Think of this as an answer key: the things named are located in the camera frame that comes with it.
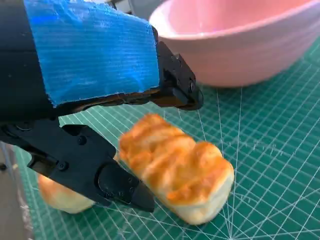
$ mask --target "table surface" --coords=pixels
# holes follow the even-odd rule
[[[238,89],[202,87],[201,110],[154,104],[97,106],[60,118],[87,124],[115,146],[144,114],[161,114],[195,140],[217,145],[235,169],[235,184],[211,222],[189,226],[157,201],[153,214],[113,204],[69,215],[47,206],[30,156],[16,149],[36,240],[319,240],[320,39],[269,81]]]

